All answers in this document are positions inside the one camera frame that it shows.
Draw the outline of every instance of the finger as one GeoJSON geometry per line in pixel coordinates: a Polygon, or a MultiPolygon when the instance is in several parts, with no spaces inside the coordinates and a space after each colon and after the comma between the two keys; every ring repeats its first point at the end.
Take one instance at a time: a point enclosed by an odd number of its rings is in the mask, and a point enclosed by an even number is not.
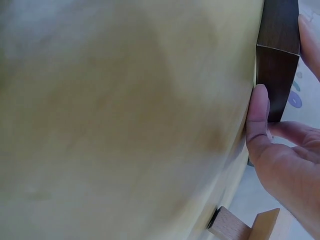
{"type": "Polygon", "coordinates": [[[316,130],[313,127],[296,121],[271,123],[268,125],[268,129],[273,136],[287,139],[301,147],[306,143],[307,135],[316,130]]]}
{"type": "Polygon", "coordinates": [[[292,147],[292,150],[295,151],[302,159],[313,162],[315,164],[319,163],[319,155],[300,146],[292,147]]]}
{"type": "Polygon", "coordinates": [[[298,23],[302,59],[320,81],[320,42],[317,40],[315,28],[303,15],[299,15],[298,23]]]}
{"type": "Polygon", "coordinates": [[[250,160],[255,164],[262,153],[271,146],[267,136],[268,92],[264,85],[258,84],[251,95],[246,117],[246,145],[250,160]]]}

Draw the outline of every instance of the wooden block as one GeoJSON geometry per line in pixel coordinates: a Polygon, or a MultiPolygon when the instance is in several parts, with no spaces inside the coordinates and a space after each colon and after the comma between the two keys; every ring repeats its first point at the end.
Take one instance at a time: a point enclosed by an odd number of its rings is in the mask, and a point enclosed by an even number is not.
{"type": "Polygon", "coordinates": [[[285,240],[292,222],[291,214],[276,208],[259,213],[252,228],[225,207],[214,214],[208,230],[220,240],[285,240]]]}
{"type": "Polygon", "coordinates": [[[265,0],[256,44],[257,84],[269,93],[269,122],[279,122],[300,53],[298,0],[265,0]]]}
{"type": "Polygon", "coordinates": [[[285,209],[276,208],[259,213],[248,240],[284,240],[288,235],[292,216],[285,209]]]}
{"type": "Polygon", "coordinates": [[[223,206],[213,218],[208,230],[221,240],[247,240],[250,236],[251,228],[223,206]]]}

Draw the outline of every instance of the white floor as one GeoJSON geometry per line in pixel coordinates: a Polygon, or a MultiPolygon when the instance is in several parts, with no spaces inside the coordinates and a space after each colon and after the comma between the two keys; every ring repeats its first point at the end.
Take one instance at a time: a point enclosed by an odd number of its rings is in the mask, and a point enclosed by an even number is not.
{"type": "MultiPolygon", "coordinates": [[[[319,28],[320,39],[320,1],[301,0],[299,10],[315,27],[319,28]]],[[[320,83],[302,61],[299,63],[294,81],[295,84],[292,85],[282,120],[298,121],[314,128],[320,128],[320,83]]],[[[292,146],[291,143],[283,139],[275,139],[274,141],[292,146]]],[[[258,213],[274,208],[283,207],[264,190],[255,169],[247,166],[230,206],[230,211],[246,224],[252,226],[258,213]]],[[[295,220],[287,239],[312,240],[313,238],[295,220]]]]}

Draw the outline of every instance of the skin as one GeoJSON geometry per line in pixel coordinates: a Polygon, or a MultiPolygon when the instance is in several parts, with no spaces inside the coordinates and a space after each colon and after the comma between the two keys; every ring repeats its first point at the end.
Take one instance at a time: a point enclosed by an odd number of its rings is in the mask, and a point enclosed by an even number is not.
{"type": "MultiPolygon", "coordinates": [[[[320,42],[305,17],[298,23],[302,59],[320,81],[320,42]]],[[[320,129],[292,121],[268,125],[269,105],[265,86],[257,85],[246,120],[250,160],[263,187],[320,239],[320,129]],[[267,130],[297,146],[271,143],[267,130]]]]}

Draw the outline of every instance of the wood grain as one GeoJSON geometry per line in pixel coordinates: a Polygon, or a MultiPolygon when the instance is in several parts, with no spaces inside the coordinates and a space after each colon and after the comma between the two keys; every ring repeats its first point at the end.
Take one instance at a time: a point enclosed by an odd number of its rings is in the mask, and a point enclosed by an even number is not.
{"type": "Polygon", "coordinates": [[[216,212],[209,231],[220,240],[248,240],[251,228],[222,206],[216,212]]]}
{"type": "Polygon", "coordinates": [[[209,238],[226,182],[237,184],[228,159],[252,91],[262,5],[6,1],[1,237],[209,238]]]}
{"type": "Polygon", "coordinates": [[[298,0],[265,0],[258,35],[257,84],[269,93],[269,122],[279,122],[298,66],[298,0]]]}

